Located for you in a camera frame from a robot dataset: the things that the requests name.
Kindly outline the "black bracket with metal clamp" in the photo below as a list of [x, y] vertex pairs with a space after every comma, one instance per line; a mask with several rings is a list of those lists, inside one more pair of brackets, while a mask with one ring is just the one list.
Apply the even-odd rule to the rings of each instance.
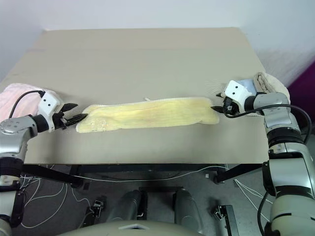
[[228, 236], [240, 236], [232, 205], [217, 205], [213, 210], [213, 216], [219, 221], [225, 220]]
[[86, 213], [78, 228], [92, 226], [100, 218], [101, 213], [106, 208], [107, 197], [97, 197], [91, 207], [87, 207]]

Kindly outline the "yellow towel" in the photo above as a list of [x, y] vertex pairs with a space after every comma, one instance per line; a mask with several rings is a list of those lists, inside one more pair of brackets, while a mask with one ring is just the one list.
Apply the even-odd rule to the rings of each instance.
[[147, 100], [118, 105], [90, 105], [87, 116], [76, 125], [78, 133], [119, 129], [164, 128], [193, 124], [214, 125], [220, 121], [206, 97]]

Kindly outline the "beige rounded robot torso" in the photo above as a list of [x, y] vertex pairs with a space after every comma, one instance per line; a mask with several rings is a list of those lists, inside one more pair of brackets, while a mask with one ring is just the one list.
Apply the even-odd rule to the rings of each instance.
[[112, 221], [79, 228], [57, 236], [204, 236], [182, 225], [168, 222]]

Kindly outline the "black table frame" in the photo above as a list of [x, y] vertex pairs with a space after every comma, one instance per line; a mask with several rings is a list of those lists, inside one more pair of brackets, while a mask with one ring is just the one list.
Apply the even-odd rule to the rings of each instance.
[[65, 174], [39, 165], [25, 164], [22, 167], [22, 173], [32, 177], [39, 177], [53, 181], [69, 183], [77, 188], [83, 185], [83, 182], [92, 178], [85, 177], [84, 174], [93, 173], [111, 173], [111, 172], [172, 172], [186, 171], [185, 175], [198, 173], [201, 171], [217, 172], [215, 181], [221, 183], [225, 180], [238, 177], [240, 175], [256, 171], [262, 168], [262, 164], [239, 164], [233, 168], [228, 168], [223, 164], [102, 164], [102, 165], [71, 165], [70, 172]]

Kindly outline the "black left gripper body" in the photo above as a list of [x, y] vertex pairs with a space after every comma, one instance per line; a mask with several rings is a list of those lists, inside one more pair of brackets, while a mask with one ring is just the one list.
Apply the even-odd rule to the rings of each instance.
[[68, 120], [64, 118], [64, 112], [59, 111], [58, 113], [53, 114], [53, 123], [55, 130], [57, 129], [66, 129], [68, 127]]

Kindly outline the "pink towel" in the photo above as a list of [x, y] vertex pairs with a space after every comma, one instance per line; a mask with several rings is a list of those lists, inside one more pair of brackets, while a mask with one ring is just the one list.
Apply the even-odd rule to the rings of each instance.
[[[12, 108], [18, 98], [25, 92], [33, 90], [43, 90], [56, 94], [54, 91], [27, 84], [13, 83], [8, 85], [4, 91], [0, 93], [0, 123], [9, 118]], [[36, 115], [40, 100], [40, 95], [37, 92], [25, 95], [18, 102], [12, 117], [18, 118], [27, 115]]]

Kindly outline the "purple object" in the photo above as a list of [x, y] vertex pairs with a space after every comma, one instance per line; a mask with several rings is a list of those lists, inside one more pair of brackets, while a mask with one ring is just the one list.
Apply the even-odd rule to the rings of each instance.
[[303, 109], [311, 118], [315, 135], [315, 61], [288, 87], [291, 104]]

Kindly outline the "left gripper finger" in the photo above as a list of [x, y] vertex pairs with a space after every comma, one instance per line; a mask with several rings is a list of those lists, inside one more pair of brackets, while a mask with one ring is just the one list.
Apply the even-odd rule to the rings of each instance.
[[70, 111], [72, 110], [73, 108], [77, 107], [78, 104], [75, 104], [75, 103], [65, 103], [62, 108], [61, 108], [61, 111], [62, 112], [67, 112], [67, 111]]
[[77, 124], [79, 123], [80, 121], [82, 121], [83, 119], [85, 119], [87, 117], [88, 114], [78, 114], [78, 115], [75, 115], [71, 118], [66, 118], [66, 122], [65, 122], [65, 125], [66, 126], [71, 126], [71, 125], [74, 125], [74, 124]]

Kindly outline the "cream folded towel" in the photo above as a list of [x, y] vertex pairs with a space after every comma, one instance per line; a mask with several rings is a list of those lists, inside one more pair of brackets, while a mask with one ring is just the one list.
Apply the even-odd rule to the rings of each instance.
[[256, 95], [250, 96], [245, 100], [244, 108], [241, 108], [242, 113], [254, 109], [254, 100], [258, 95], [271, 95], [268, 96], [271, 101], [266, 105], [290, 104], [290, 95], [288, 89], [274, 76], [265, 72], [257, 72], [251, 79], [253, 80], [254, 86], [256, 88]]

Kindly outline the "dark rounded shape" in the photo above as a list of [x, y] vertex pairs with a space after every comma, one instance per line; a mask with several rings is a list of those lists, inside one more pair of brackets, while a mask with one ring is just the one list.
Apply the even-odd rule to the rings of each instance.
[[133, 190], [125, 193], [110, 211], [106, 222], [147, 220], [148, 194]]
[[204, 226], [197, 204], [185, 189], [173, 194], [174, 223], [199, 234], [204, 233]]

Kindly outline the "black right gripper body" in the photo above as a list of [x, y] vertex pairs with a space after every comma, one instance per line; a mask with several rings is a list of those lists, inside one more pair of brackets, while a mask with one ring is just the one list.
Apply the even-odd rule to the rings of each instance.
[[242, 113], [241, 106], [229, 97], [223, 100], [222, 108], [225, 116], [238, 116]]

